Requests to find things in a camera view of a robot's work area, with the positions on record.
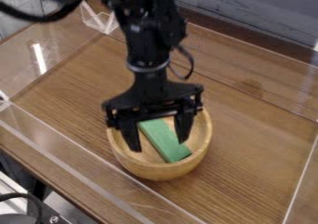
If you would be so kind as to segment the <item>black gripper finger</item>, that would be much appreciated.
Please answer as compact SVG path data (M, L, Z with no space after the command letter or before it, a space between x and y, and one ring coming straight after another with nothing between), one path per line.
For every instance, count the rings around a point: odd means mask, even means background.
M185 108L178 111L174 116L174 127L177 132L178 141L181 143L186 142L190 136L192 127L194 124L196 112L192 108Z
M138 123L134 119L119 121L119 130L133 152L142 152Z

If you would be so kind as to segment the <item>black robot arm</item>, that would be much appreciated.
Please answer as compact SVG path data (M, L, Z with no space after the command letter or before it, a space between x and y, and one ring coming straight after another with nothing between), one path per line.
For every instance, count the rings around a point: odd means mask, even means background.
M55 0L73 6L82 0ZM204 87L169 80L170 53L186 39L188 21L176 0L101 0L113 9L127 43L130 88L103 103L107 125L118 129L134 152L142 151L138 124L172 116L181 142L188 141L194 117L204 109Z

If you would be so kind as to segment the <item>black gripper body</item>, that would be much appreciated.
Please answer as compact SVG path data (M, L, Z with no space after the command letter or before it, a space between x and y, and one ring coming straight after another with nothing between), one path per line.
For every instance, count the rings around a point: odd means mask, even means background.
M107 126L119 128L123 119L139 122L174 117L185 108L192 108L197 115L204 106L202 93L202 85L170 81L166 70L137 72L133 86L102 104Z

